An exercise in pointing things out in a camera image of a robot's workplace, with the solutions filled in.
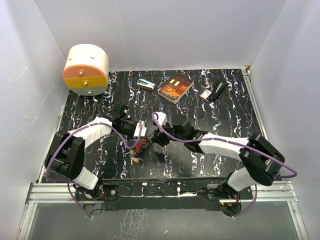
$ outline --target orange book cover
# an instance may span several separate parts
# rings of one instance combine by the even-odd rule
[[[158,91],[159,95],[166,98],[170,102],[176,104],[180,98],[188,91],[194,84],[194,81],[177,75],[171,78],[166,84]]]

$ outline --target marble tabletop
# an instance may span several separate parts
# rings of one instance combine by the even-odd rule
[[[158,90],[176,75],[194,80],[194,86],[173,104],[159,96]],[[155,83],[154,91],[137,87],[141,78]],[[218,82],[226,82],[227,87],[215,102],[199,98],[204,90],[211,91]],[[220,136],[245,138],[261,133],[241,69],[110,72],[107,94],[79,96],[69,92],[60,129],[77,129],[111,110],[114,103],[127,105],[132,119],[146,122],[148,133],[156,129],[151,118],[155,111],[166,113],[169,123],[174,115],[184,114],[195,128]],[[242,167],[241,162],[222,155],[190,152],[179,142],[165,147],[151,144],[139,157],[142,159],[139,163],[131,161],[120,138],[111,134],[86,149],[84,165],[101,178],[115,179],[223,178]]]

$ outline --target gray floor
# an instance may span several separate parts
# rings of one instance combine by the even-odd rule
[[[298,236],[286,202],[257,202],[235,220],[218,211],[182,209],[103,212],[91,221],[75,204],[38,204],[29,240],[63,239],[296,240]]]

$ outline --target white wall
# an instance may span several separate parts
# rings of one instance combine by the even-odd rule
[[[0,0],[0,239],[16,239],[68,94],[65,58],[33,0]]]
[[[251,68],[271,142],[298,171],[292,179],[310,239],[319,239],[320,2],[291,0]]]
[[[252,65],[286,0],[35,0],[66,57],[102,47],[110,70]]]

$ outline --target black marble table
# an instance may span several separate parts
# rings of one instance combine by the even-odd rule
[[[158,90],[177,74],[194,80],[194,86],[173,104],[159,96]],[[140,78],[155,83],[154,91],[137,87]],[[199,98],[205,89],[212,90],[218,82],[227,82],[227,87],[216,102]],[[114,103],[123,103],[128,105],[132,119],[146,122],[148,133],[156,129],[151,118],[155,111],[166,113],[169,123],[172,116],[184,114],[194,127],[220,136],[243,138],[261,132],[241,69],[110,72],[107,91],[106,95],[93,97],[70,91],[60,129],[77,129],[111,110]],[[131,161],[120,138],[111,134],[86,149],[84,164],[101,178],[127,179],[226,177],[242,167],[241,162],[222,155],[190,152],[179,142],[166,147],[154,143],[139,157],[142,159],[139,163]]]

